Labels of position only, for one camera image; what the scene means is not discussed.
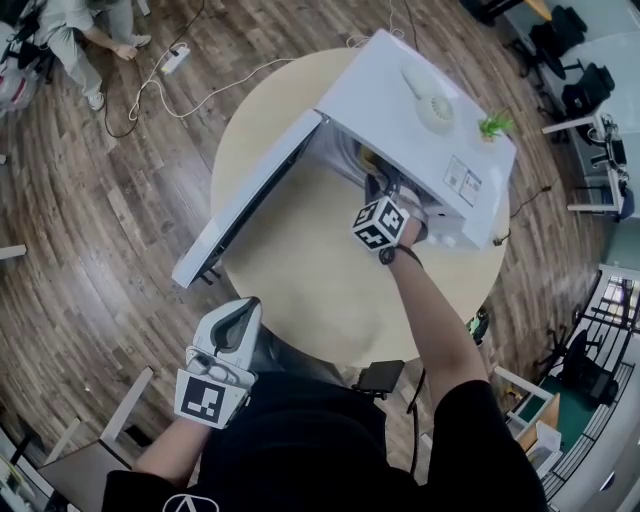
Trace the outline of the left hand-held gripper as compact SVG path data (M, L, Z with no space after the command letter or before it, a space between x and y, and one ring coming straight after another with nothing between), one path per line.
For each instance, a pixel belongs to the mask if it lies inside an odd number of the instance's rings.
M228 426L258 380L249 367L261 323L257 297L227 302L202 317L186 350L186 368L177 372L176 415L218 430Z

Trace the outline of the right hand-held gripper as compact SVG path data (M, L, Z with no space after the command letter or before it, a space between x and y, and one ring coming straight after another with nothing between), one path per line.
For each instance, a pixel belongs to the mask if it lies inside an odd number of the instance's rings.
M385 188L368 174L365 178L365 206L358 212L352 234L369 250L396 246L411 218L420 223L417 241L427 237L427 217L418 194L402 177L388 178Z

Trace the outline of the white microwave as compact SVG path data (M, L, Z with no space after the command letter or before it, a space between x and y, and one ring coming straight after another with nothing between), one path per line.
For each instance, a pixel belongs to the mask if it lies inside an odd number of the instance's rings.
M420 122L401 66L436 74L452 101L452 131ZM439 264L497 273L497 228L508 220L507 185L516 149L505 135L484 142L485 112L435 65L389 32L361 48L295 59L262 81L228 125L216 155L213 216L172 276L190 285L213 267L254 211L300 160L329 167L357 186L374 175L382 188L402 176L427 217L425 246Z

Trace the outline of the person's left forearm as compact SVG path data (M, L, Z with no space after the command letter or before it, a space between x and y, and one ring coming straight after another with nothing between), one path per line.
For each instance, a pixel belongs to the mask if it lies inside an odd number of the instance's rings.
M185 487L211 432L204 424L179 417L137 459L132 470Z

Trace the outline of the person's right forearm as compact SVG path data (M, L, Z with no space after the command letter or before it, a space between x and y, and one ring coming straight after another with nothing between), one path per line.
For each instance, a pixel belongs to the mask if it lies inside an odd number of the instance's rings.
M475 342L420 263L396 249L389 264L426 372L433 406L469 381L488 380Z

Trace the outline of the person's right hand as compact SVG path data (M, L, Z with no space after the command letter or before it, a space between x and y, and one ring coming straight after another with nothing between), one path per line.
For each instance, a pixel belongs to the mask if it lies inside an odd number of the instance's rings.
M426 226L415 217L410 217L405 224L397 245L411 249L425 234Z

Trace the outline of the black wristband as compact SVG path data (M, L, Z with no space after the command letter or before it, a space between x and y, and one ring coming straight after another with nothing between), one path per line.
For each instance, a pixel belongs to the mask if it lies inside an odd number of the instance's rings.
M421 260L414 253L414 251L411 248L403 245L390 246L382 249L378 254L379 261L382 265L389 266L391 263L395 261L396 256L400 253L409 256L414 261L416 261L421 268L423 268L423 264Z

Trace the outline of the person's leg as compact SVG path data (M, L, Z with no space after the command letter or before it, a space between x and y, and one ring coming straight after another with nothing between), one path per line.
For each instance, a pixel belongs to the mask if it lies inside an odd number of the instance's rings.
M345 387L337 368L311 357L282 341L264 326L260 327L250 370L254 372L286 372L299 377Z

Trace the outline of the white handheld fan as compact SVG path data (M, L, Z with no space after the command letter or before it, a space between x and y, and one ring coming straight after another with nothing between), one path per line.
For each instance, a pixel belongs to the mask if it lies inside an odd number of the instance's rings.
M404 63L401 74L415 98L416 114L422 125L434 134L449 134L454 128L456 114L440 78L413 63Z

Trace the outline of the operator in grey sleeve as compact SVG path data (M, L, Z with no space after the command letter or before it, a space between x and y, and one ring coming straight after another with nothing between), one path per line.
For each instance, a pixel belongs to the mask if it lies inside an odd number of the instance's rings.
M353 390L264 373L249 406L207 441L194 486L114 471L102 512L547 512L488 383L438 404L425 484L388 462L385 421Z

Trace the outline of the green black bag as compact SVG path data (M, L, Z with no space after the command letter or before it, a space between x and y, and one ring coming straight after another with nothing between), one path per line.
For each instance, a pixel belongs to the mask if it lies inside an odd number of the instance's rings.
M484 307L480 307L471 320L466 324L467 329L477 346L483 343L483 338L490 325L490 316Z

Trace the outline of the small green potted plant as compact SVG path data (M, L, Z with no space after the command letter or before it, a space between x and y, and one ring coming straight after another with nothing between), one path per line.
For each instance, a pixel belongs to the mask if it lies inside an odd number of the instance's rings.
M493 143L496 138L509 135L515 128L515 121L510 109L504 108L480 119L477 125L481 139Z

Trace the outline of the black box device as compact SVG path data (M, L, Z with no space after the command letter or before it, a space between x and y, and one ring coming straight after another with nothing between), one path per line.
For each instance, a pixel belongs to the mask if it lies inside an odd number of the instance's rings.
M351 388L374 399L385 400L394 391L404 366L401 360L373 362L360 372Z

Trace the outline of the grey desk white legs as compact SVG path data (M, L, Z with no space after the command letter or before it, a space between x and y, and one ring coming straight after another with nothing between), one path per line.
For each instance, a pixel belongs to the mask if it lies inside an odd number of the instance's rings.
M62 455L77 429L76 425L70 426L38 470L53 490L80 512L101 512L108 474L130 470L131 458L117 438L153 375L150 367L141 372L97 440Z

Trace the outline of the black office chair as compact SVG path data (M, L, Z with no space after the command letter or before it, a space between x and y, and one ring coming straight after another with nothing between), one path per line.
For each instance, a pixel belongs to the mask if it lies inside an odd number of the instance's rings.
M588 340L586 329L578 332L568 340L567 327L560 326L561 336L548 328L546 334L551 337L550 353L541 360L534 362L542 369L542 374L548 374L553 368L561 366L557 379L567 389L579 394L591 406L611 406L619 391L619 383L614 379L611 371L599 366L588 357L587 349L596 345Z
M614 89L615 82L608 68L589 64L575 84L564 86L560 96L563 110L548 111L539 107L538 111L548 114L556 123L577 120L593 114Z
M566 79L566 72L569 70L585 71L580 60L575 64L563 65L561 57L585 42L585 34L588 31L586 23L573 7L556 6L551 15L550 21L534 25L529 33L529 39L534 47L533 52L519 39L513 40L509 45L524 62L525 70L520 76L526 78L531 71L535 72L539 79L539 83L535 86L538 91L544 88L541 65L548 67L561 80Z

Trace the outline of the black window grille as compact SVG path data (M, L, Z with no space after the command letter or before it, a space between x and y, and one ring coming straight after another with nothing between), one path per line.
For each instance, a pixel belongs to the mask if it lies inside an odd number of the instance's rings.
M561 366L545 375L543 388L560 394L562 455L542 482L557 512L615 512L640 478L640 281L601 274L568 340L583 329L596 342L588 357L619 391L611 406L593 407L557 379Z

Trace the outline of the wooden desk white legs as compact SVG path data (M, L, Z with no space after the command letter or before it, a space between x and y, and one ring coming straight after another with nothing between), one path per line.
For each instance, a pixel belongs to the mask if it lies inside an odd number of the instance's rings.
M529 420L524 420L516 412L507 412L509 424L514 423L520 427L514 434L514 439L524 450L537 476L542 480L562 455L562 434L557 430L560 394L552 395L501 366L496 366L494 373L517 388L528 392L529 397L542 401L542 405Z

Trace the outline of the white power strip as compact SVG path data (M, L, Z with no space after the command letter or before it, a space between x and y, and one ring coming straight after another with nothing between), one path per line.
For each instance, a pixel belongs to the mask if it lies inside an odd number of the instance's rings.
M186 43L178 43L167 53L167 59L161 65L160 71L165 74L172 74L190 55L190 49Z

